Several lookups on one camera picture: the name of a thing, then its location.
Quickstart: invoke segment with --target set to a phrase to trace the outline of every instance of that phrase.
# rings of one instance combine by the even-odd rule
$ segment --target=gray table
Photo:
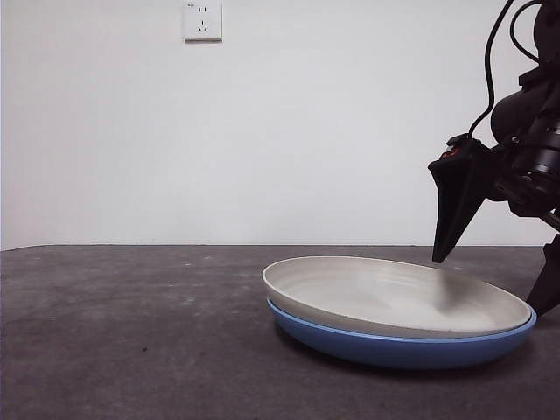
[[[419,247],[56,246],[2,253],[3,419],[560,418],[560,309],[509,356],[457,371],[362,367],[273,323],[269,263],[432,265]],[[525,297],[539,248],[458,248],[449,270]]]

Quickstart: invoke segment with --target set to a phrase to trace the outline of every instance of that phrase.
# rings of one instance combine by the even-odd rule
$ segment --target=cable
[[[484,120],[488,114],[492,112],[494,109],[494,101],[495,101],[495,93],[494,93],[494,81],[492,79],[492,45],[494,43],[494,39],[496,38],[496,34],[500,29],[501,23],[503,22],[504,18],[508,14],[511,5],[513,4],[514,0],[507,0],[504,8],[502,9],[500,15],[496,19],[495,24],[493,24],[493,28],[490,31],[490,36],[488,37],[488,41],[486,42],[486,52],[484,58],[484,67],[486,70],[486,84],[488,85],[488,107],[486,110],[480,114],[480,116],[472,123],[471,128],[469,129],[468,136],[469,138],[473,138],[473,133],[476,127],[480,124],[482,120]]]
[[[511,25],[509,26],[509,37],[511,38],[514,45],[517,47],[519,51],[521,51],[525,56],[529,57],[535,62],[540,62],[539,58],[532,54],[531,52],[527,51],[523,45],[519,43],[517,38],[515,37],[515,23],[517,22],[517,18],[529,7],[534,6],[536,4],[543,4],[543,0],[533,0],[532,2],[525,3],[515,14],[514,17],[511,19]]]

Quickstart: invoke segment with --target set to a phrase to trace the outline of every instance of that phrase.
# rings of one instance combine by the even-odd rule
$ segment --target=plate
[[[535,325],[459,339],[407,339],[343,331],[291,316],[268,299],[276,322],[294,339],[325,354],[367,365],[400,369],[465,368],[497,359],[519,346]]]
[[[479,337],[527,323],[530,307],[491,284],[441,269],[347,256],[276,262],[270,299],[321,326],[388,337]]]

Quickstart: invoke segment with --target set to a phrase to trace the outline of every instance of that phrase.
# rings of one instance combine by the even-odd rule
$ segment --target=electrical outlet
[[[221,0],[185,0],[183,39],[185,42],[221,40]]]

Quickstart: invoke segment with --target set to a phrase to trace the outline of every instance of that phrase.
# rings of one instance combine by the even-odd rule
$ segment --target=white wall
[[[181,0],[3,1],[4,249],[431,244],[426,166],[486,106],[504,1],[224,2],[185,45]],[[499,38],[502,97],[531,63]],[[552,236],[488,203],[462,243]]]

